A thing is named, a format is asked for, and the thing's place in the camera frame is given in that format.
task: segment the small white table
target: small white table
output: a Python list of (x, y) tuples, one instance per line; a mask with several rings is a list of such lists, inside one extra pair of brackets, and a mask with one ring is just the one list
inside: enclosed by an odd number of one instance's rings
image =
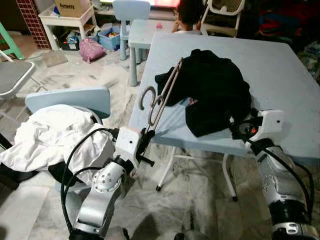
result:
[[(221, 58), (231, 59), (240, 69), (243, 79), (250, 85), (255, 108), (279, 109), (285, 112), (283, 132), (275, 143), (280, 144), (284, 152), (294, 160), (317, 166), (320, 156), (320, 88), (295, 53), (284, 43), (155, 33), (129, 122), (130, 127), (141, 130), (148, 124), (151, 94), (144, 98), (145, 110), (139, 109), (139, 101), (146, 87), (153, 86), (157, 89), (155, 76), (168, 72), (181, 57), (190, 56), (194, 49), (211, 50)], [(173, 162), (175, 147), (225, 155), (253, 156), (241, 140), (232, 139), (228, 129), (195, 137), (187, 127), (185, 108), (181, 102), (165, 107), (156, 135), (152, 139), (158, 144), (174, 146), (158, 187), (162, 186)], [(225, 178), (227, 182), (230, 181), (228, 174), (225, 174)], [(234, 197), (232, 185), (228, 185)]]
[(82, 39), (86, 38), (86, 31), (84, 25), (91, 18), (93, 27), (97, 26), (97, 21), (95, 17), (94, 7), (89, 7), (81, 17), (68, 17), (68, 16), (51, 16), (55, 4), (48, 7), (46, 10), (41, 12), (38, 16), (41, 19), (43, 28), (48, 37), (52, 50), (58, 50), (59, 47), (51, 31), (51, 26), (66, 26), (66, 27), (77, 27), (80, 30), (80, 35)]
[[(157, 24), (161, 23), (162, 28), (157, 28)], [(136, 86), (137, 81), (137, 65), (136, 49), (150, 49), (152, 38), (155, 32), (171, 32), (173, 21), (167, 20), (142, 20), (136, 19), (132, 22), (129, 33), (130, 47), (130, 84)]]

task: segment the light blue chair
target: light blue chair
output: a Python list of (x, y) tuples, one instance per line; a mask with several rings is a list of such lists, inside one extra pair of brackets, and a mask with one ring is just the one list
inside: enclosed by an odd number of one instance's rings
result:
[(52, 105), (65, 104), (90, 112), (101, 123), (110, 116), (110, 92), (107, 88), (67, 88), (31, 93), (25, 98), (25, 105), (32, 113)]
[[(126, 60), (126, 44), (129, 40), (129, 32), (126, 21), (132, 22), (135, 19), (149, 19), (150, 3), (140, 0), (115, 0), (113, 3), (114, 15), (121, 21), (120, 31), (120, 59)], [(135, 49), (136, 63), (141, 62), (141, 49)]]

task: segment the chair backrest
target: chair backrest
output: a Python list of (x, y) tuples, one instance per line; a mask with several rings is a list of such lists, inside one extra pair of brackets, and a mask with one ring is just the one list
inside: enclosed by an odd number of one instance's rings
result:
[(105, 87), (59, 89), (28, 94), (25, 105), (32, 113), (52, 105), (65, 104), (92, 110), (100, 119), (110, 116), (110, 92)]
[(115, 18), (119, 21), (148, 19), (150, 3), (140, 0), (115, 0), (113, 3)]
[(215, 14), (235, 16), (245, 7), (246, 0), (208, 0), (210, 11)]

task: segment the marble floor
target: marble floor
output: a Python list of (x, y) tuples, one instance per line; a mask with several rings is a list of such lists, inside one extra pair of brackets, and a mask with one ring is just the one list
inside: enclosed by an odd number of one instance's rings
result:
[[(39, 52), (30, 58), (36, 64), (33, 75), (49, 90), (88, 86), (106, 86), (111, 94), (111, 116), (104, 121), (109, 128), (129, 123), (139, 87), (128, 86), (129, 60), (120, 61), (119, 52), (108, 54), (91, 64), (77, 52), (64, 54), (68, 62), (46, 67)], [(145, 62), (138, 66), (141, 79)], [(15, 116), (23, 108), (24, 98), (36, 89), (29, 81), (17, 98), (1, 106)], [(24, 112), (20, 121), (28, 119)], [(0, 132), (14, 140), (17, 126), (0, 118)], [(173, 240), (178, 232), (196, 230), (210, 240), (270, 240), (271, 217), (262, 194), (261, 179), (254, 159), (233, 157), (229, 161), (238, 201), (232, 201), (222, 167), (210, 160), (176, 160), (161, 192), (155, 187), (166, 167), (170, 146), (151, 144), (147, 156), (153, 168), (141, 164), (135, 179), (128, 181), (128, 192), (115, 204), (110, 226), (128, 229), (132, 240)], [(219, 153), (180, 149), (181, 154), (222, 160)], [(320, 232), (319, 167), (313, 224)], [(307, 177), (299, 172), (303, 179)], [(68, 230), (62, 214), (55, 180), (45, 172), (21, 183), (15, 191), (0, 186), (0, 240), (63, 240)]]

